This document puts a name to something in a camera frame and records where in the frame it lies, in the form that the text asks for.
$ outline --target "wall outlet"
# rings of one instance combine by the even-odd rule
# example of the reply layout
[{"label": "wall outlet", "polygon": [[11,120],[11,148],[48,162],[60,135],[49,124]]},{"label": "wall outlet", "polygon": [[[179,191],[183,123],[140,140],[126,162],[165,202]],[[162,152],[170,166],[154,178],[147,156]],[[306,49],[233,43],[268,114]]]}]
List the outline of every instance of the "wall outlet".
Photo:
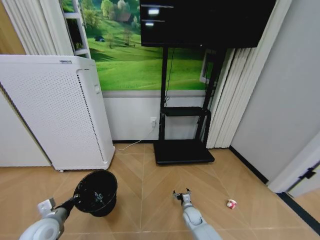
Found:
[{"label": "wall outlet", "polygon": [[150,123],[152,125],[153,128],[156,127],[156,120],[157,120],[157,117],[156,116],[151,116],[150,117]]}]

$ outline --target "black tv stand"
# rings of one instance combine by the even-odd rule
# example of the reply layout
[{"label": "black tv stand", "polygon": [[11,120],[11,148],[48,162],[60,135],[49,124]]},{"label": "black tv stand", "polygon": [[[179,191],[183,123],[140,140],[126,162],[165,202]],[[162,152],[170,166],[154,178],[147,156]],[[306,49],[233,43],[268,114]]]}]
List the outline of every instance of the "black tv stand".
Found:
[{"label": "black tv stand", "polygon": [[[207,86],[202,107],[165,107],[168,47],[163,47],[159,138],[158,141],[156,141],[153,144],[155,161],[157,164],[171,165],[209,163],[215,160],[215,158],[210,154],[210,152],[206,148],[211,122],[211,112],[208,110],[208,105],[212,93],[214,93],[214,83],[215,80],[219,77],[225,59],[225,55],[226,49],[220,49],[216,51],[216,61],[214,62],[214,67],[212,68],[210,80]],[[181,116],[199,116],[199,121],[197,123],[198,126],[196,129],[194,139],[165,140],[166,117]],[[205,128],[203,134],[203,141],[201,141],[204,122]]]}]

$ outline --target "herringbone wood floor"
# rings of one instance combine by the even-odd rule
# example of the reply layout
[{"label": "herringbone wood floor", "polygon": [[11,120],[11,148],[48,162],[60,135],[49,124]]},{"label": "herringbone wood floor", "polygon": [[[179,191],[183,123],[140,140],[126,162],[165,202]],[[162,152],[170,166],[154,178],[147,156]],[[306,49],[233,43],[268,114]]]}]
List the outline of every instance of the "herringbone wood floor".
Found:
[{"label": "herringbone wood floor", "polygon": [[[124,148],[126,144],[117,144]],[[157,166],[152,144],[117,151],[109,170],[118,182],[117,203],[106,217],[74,208],[62,240],[191,240],[172,191],[191,189],[191,200],[224,240],[319,239],[290,208],[228,149],[211,151],[211,164]],[[72,196],[91,171],[60,173],[51,167],[0,168],[0,240],[18,239],[40,219],[37,204]],[[226,201],[238,206],[231,210]]]}]

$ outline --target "small toy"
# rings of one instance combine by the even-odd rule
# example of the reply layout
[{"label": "small toy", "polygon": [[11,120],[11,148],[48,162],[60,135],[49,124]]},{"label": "small toy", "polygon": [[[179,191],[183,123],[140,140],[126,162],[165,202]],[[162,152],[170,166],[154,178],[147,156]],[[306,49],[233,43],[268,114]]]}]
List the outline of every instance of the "small toy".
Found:
[{"label": "small toy", "polygon": [[230,209],[234,209],[237,206],[237,202],[235,200],[229,199],[226,203],[226,206]]}]

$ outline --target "white door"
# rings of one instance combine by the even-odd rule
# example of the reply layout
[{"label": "white door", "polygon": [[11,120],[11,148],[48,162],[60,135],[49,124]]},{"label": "white door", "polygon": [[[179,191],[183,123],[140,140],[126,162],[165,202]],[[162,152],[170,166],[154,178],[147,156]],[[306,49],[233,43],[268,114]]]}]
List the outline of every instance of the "white door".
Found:
[{"label": "white door", "polygon": [[302,180],[293,185],[288,192],[294,198],[320,188],[320,161],[314,167],[309,168],[301,178]]}]

